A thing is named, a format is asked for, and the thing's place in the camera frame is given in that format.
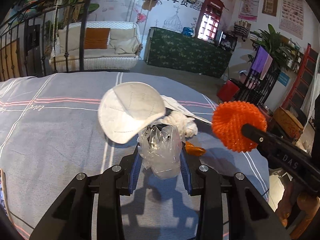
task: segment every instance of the red stool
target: red stool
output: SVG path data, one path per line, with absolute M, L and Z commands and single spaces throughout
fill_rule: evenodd
M 228 80 L 218 91 L 217 97 L 220 98 L 223 102 L 229 102 L 238 91 L 239 87 L 232 81 Z

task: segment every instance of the green patterned cabinet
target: green patterned cabinet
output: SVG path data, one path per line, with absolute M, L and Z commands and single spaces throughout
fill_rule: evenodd
M 220 78 L 232 53 L 197 38 L 151 27 L 144 60 L 148 65 L 185 70 Z

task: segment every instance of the qr code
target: qr code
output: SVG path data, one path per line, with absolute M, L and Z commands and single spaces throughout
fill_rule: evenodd
M 195 9 L 197 11 L 201 10 L 203 2 L 197 0 L 195 3 L 190 4 L 190 8 Z

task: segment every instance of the clear plastic bag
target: clear plastic bag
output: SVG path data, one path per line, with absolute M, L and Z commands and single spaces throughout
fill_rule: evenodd
M 138 152 L 143 158 L 143 166 L 151 167 L 153 174 L 160 179 L 169 179 L 180 172 L 182 149 L 178 128 L 173 125 L 154 122 L 139 132 Z

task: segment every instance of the orange sponge ball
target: orange sponge ball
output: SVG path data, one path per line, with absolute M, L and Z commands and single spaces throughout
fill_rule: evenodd
M 225 102 L 217 107 L 212 117 L 212 131 L 223 145 L 235 152 L 250 152 L 257 144 L 244 137 L 241 128 L 249 123 L 262 130 L 267 130 L 267 122 L 259 109 L 248 102 Z

